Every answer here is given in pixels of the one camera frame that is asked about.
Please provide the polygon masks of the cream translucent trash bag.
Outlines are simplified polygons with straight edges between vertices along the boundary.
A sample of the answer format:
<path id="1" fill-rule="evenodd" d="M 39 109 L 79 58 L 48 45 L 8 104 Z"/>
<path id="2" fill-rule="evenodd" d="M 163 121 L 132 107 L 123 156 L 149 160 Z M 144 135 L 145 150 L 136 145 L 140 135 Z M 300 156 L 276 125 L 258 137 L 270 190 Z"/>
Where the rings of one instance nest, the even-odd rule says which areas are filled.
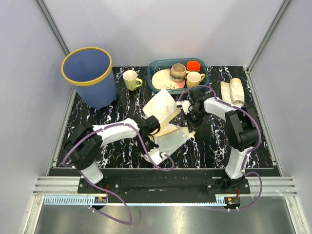
<path id="1" fill-rule="evenodd" d="M 181 110 L 177 108 L 176 101 L 166 89 L 153 96 L 143 107 L 143 112 L 145 118 L 154 116 L 160 124 L 160 129 L 154 130 L 152 135 L 161 153 L 170 156 L 195 135 L 194 131 L 189 132 L 188 127 L 171 123 Z"/>

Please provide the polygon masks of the roll of cream trash bags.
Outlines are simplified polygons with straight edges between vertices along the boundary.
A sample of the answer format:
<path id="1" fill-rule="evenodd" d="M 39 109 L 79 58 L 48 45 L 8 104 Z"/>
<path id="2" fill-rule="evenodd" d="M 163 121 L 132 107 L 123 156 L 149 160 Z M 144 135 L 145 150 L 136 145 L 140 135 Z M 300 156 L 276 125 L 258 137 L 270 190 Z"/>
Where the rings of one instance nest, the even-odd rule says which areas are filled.
<path id="1" fill-rule="evenodd" d="M 240 107 L 244 106 L 244 89 L 239 78 L 233 78 L 229 83 L 222 81 L 220 89 L 223 101 Z"/>

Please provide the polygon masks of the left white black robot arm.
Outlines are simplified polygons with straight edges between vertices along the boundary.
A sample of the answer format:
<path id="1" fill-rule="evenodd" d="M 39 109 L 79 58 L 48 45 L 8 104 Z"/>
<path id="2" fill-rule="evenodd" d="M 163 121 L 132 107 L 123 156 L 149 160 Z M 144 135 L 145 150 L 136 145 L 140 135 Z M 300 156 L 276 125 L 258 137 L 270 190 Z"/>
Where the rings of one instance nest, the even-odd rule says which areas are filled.
<path id="1" fill-rule="evenodd" d="M 95 161 L 100 148 L 125 138 L 134 138 L 139 144 L 141 155 L 150 163 L 159 165 L 162 158 L 159 146 L 152 137 L 153 133 L 159 131 L 160 124 L 155 116 L 146 119 L 137 116 L 106 125 L 91 125 L 86 122 L 70 134 L 63 150 L 73 166 L 89 180 L 88 187 L 94 193 L 100 193 L 105 188 L 104 175 Z"/>

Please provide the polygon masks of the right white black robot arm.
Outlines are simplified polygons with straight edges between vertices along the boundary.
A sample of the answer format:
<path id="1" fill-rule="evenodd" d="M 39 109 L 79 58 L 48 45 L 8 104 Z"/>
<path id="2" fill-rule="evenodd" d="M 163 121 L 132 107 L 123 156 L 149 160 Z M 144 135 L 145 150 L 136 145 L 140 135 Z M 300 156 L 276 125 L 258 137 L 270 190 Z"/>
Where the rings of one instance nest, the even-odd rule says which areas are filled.
<path id="1" fill-rule="evenodd" d="M 248 157 L 261 143 L 261 130 L 254 108 L 227 103 L 199 89 L 191 91 L 190 97 L 190 102 L 182 102 L 189 132 L 197 130 L 207 115 L 215 115 L 225 121 L 224 131 L 231 153 L 217 187 L 226 193 L 236 192 L 244 184 Z"/>

